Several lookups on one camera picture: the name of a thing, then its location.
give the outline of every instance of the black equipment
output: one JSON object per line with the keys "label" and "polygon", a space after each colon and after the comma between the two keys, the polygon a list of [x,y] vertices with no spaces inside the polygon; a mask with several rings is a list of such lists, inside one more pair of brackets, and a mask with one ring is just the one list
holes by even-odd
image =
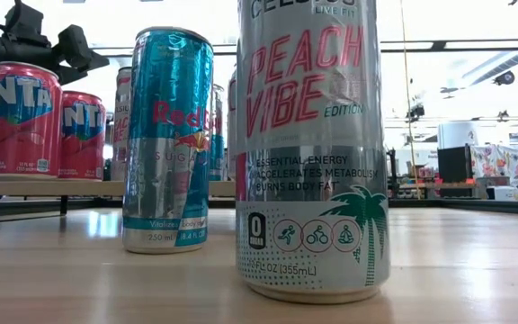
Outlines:
{"label": "black equipment", "polygon": [[[59,76],[61,85],[109,65],[107,58],[89,49],[79,26],[67,27],[59,34],[59,43],[51,47],[47,37],[41,35],[42,21],[43,13],[15,0],[15,6],[5,16],[5,26],[0,24],[0,62],[18,61],[46,68]],[[70,67],[59,65],[63,61]]]}

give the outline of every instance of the celsius can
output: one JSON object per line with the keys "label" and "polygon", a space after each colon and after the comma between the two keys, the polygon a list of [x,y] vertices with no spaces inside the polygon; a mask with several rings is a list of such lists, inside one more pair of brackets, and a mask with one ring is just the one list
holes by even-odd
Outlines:
{"label": "celsius can", "polygon": [[210,181],[223,180],[225,167],[225,137],[223,136],[223,103],[225,102],[225,89],[220,85],[213,85],[213,105],[208,125],[211,131],[210,154]]}
{"label": "celsius can", "polygon": [[99,97],[76,91],[63,93],[59,178],[103,180],[106,117]]}
{"label": "celsius can", "polygon": [[0,63],[0,180],[58,177],[60,118],[57,75]]}
{"label": "celsius can", "polygon": [[117,74],[115,116],[113,117],[112,181],[125,180],[127,140],[130,133],[131,67],[122,67]]}
{"label": "celsius can", "polygon": [[237,102],[237,66],[236,70],[233,72],[233,76],[229,80],[229,89],[228,89],[228,119],[227,119],[227,153],[228,153],[228,176],[232,180],[235,179],[235,165],[237,162],[235,147],[236,147],[236,138],[237,138],[237,118],[235,115],[235,107]]}
{"label": "celsius can", "polygon": [[164,254],[207,240],[213,49],[195,32],[153,27],[133,52],[123,245]]}
{"label": "celsius can", "polygon": [[279,300],[389,277],[374,0],[239,1],[237,267]]}

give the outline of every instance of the aluminum can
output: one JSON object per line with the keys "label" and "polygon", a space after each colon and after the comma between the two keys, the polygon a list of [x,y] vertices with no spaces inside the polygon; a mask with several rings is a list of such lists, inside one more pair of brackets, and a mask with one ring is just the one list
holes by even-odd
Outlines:
{"label": "aluminum can", "polygon": [[59,178],[103,180],[106,118],[99,97],[77,91],[63,93]]}
{"label": "aluminum can", "polygon": [[131,67],[122,67],[117,74],[115,114],[113,116],[112,181],[125,180],[127,141],[130,134]]}
{"label": "aluminum can", "polygon": [[210,181],[222,181],[225,169],[225,136],[223,135],[223,103],[225,89],[213,85],[213,105],[208,120],[211,131]]}
{"label": "aluminum can", "polygon": [[145,29],[131,75],[123,245],[185,252],[207,239],[213,49],[193,31]]}
{"label": "aluminum can", "polygon": [[58,177],[60,116],[57,75],[0,63],[0,180]]}
{"label": "aluminum can", "polygon": [[389,277],[375,1],[240,1],[237,267],[289,302]]}
{"label": "aluminum can", "polygon": [[228,124],[227,124],[227,152],[228,152],[228,176],[235,179],[236,156],[235,147],[237,139],[237,118],[235,116],[235,107],[237,103],[237,66],[233,72],[233,76],[229,80],[228,88]]}

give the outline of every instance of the fanta can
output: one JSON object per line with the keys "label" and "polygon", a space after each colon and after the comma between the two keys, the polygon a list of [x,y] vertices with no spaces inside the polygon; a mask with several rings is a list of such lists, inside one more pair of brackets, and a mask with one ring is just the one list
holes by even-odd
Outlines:
{"label": "fanta can", "polygon": [[58,177],[60,114],[57,75],[0,63],[0,180]]}
{"label": "fanta can", "polygon": [[105,119],[99,97],[76,91],[63,93],[59,178],[103,180]]}

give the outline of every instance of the white ceiling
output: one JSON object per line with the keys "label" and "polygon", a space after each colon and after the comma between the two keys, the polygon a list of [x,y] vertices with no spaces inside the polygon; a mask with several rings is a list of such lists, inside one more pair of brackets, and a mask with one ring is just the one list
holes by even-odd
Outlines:
{"label": "white ceiling", "polygon": [[[233,43],[238,35],[237,0],[86,0],[84,4],[63,4],[62,0],[23,0],[45,14],[43,33],[52,42],[69,24],[84,28],[94,47],[131,47],[141,29],[153,25],[175,25],[199,32],[214,44]],[[518,39],[518,4],[511,0],[403,0],[408,41]],[[0,0],[0,23],[13,0]],[[400,0],[378,0],[379,31],[383,41],[401,41]],[[512,71],[513,85],[498,87],[490,81],[453,93],[443,99],[444,86],[464,86],[461,76],[496,55],[496,52],[454,52],[409,54],[409,77],[414,79],[411,95],[424,94],[425,114],[437,120],[496,116],[507,110],[518,116],[518,66]],[[384,54],[383,109],[391,119],[405,117],[406,75],[402,54]],[[112,110],[114,79],[119,61],[92,71],[69,89],[93,92]],[[216,57],[216,83],[227,87],[233,72],[233,57]],[[386,121],[405,127],[403,121]]]}
{"label": "white ceiling", "polygon": [[[132,46],[141,29],[175,25],[225,43],[237,37],[237,0],[23,0],[45,14],[44,33],[52,40],[69,24],[84,28],[98,46]],[[380,38],[403,39],[401,0],[378,0]],[[518,4],[512,0],[403,0],[408,40],[518,38]],[[0,23],[13,0],[0,0]]]}

